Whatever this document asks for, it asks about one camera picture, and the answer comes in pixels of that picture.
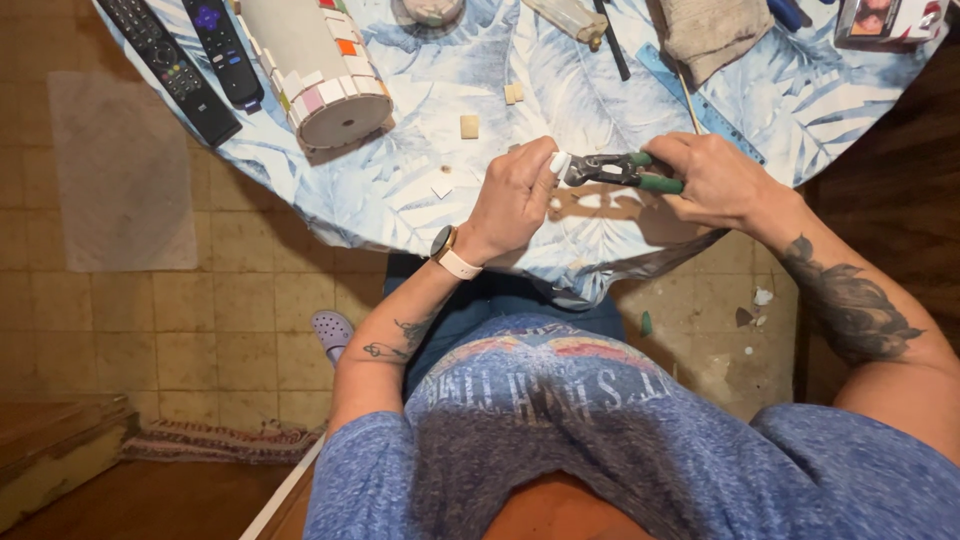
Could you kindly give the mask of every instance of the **round table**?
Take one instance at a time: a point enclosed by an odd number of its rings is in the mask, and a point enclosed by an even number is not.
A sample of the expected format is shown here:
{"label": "round table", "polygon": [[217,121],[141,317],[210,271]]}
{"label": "round table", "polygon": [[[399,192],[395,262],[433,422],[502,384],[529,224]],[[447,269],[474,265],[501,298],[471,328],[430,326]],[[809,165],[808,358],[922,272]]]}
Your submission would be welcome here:
{"label": "round table", "polygon": [[[263,110],[236,112],[243,131],[217,150],[290,204],[327,244],[426,255],[440,228],[467,219],[490,161],[541,135],[582,156],[633,151],[655,135],[692,131],[686,107],[635,59],[645,43],[658,43],[641,0],[607,7],[633,74],[627,82],[606,43],[590,53],[519,0],[469,0],[463,18],[447,29],[398,25],[392,6],[398,0],[345,1],[394,98],[392,125],[307,155],[268,90]],[[181,1],[148,3],[220,91]],[[863,135],[940,44],[930,41],[905,54],[837,49],[839,3],[800,0],[800,7],[810,27],[790,34],[774,26],[699,89],[766,158],[767,172],[788,185],[809,180]],[[507,106],[503,86],[517,82],[525,99]],[[463,114],[480,116],[478,139],[460,138]],[[434,186],[451,190],[441,198]],[[588,307],[612,282],[663,274],[722,233],[680,223],[647,193],[589,183],[559,190],[528,249],[493,266],[552,285],[558,304]]]}

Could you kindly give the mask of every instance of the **lavender crocs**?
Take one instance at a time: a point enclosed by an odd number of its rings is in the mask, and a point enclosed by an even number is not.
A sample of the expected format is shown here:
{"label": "lavender crocs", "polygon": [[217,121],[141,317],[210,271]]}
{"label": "lavender crocs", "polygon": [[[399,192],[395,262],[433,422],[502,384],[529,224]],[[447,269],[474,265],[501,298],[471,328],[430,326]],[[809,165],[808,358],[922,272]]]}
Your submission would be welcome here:
{"label": "lavender crocs", "polygon": [[340,354],[353,337],[353,326],[336,311],[317,311],[310,317],[310,325],[313,326],[313,332],[320,338],[326,357],[336,368]]}

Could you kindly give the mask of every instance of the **tv remote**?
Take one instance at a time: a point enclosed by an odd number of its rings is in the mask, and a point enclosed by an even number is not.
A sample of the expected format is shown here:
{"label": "tv remote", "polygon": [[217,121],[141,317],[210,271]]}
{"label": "tv remote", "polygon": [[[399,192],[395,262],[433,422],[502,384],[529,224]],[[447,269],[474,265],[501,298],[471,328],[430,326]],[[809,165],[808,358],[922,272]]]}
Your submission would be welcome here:
{"label": "tv remote", "polygon": [[183,6],[227,99],[237,107],[257,109],[263,101],[263,86],[256,79],[223,0],[183,0]]}
{"label": "tv remote", "polygon": [[207,144],[216,148],[243,129],[145,0],[97,2]]}

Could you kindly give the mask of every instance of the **ruler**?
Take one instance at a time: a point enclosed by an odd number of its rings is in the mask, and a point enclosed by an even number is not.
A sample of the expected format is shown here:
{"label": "ruler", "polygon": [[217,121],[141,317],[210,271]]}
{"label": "ruler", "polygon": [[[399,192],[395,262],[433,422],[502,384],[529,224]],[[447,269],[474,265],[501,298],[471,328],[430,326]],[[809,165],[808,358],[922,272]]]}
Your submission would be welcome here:
{"label": "ruler", "polygon": [[[666,86],[666,89],[670,90],[673,97],[684,104],[684,109],[686,109],[686,97],[684,96],[684,88],[681,86],[680,78],[660,59],[660,51],[648,42],[636,52],[636,59],[639,60],[644,67],[649,69],[654,77],[656,77],[662,85]],[[693,109],[697,113],[697,119],[700,120],[700,124],[704,128],[707,128],[712,134],[718,134],[732,142],[741,152],[750,156],[759,164],[766,164],[767,160],[756,150],[754,145],[747,140],[747,137],[743,136],[743,134],[733,126],[731,121],[725,118],[716,107],[704,99],[704,96],[700,95],[699,92],[691,93],[690,101],[693,102]]]}

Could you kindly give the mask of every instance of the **blue t-shirt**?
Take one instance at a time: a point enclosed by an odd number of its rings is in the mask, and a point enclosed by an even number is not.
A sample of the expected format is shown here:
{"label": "blue t-shirt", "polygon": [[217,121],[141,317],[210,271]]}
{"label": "blue t-shirt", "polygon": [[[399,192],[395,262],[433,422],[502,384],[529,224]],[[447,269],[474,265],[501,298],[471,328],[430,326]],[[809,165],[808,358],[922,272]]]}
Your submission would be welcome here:
{"label": "blue t-shirt", "polygon": [[512,488],[565,471],[659,540],[960,538],[960,469],[870,418],[776,405],[750,425],[630,346],[543,316],[490,321],[404,414],[333,434],[307,540],[478,540]]}

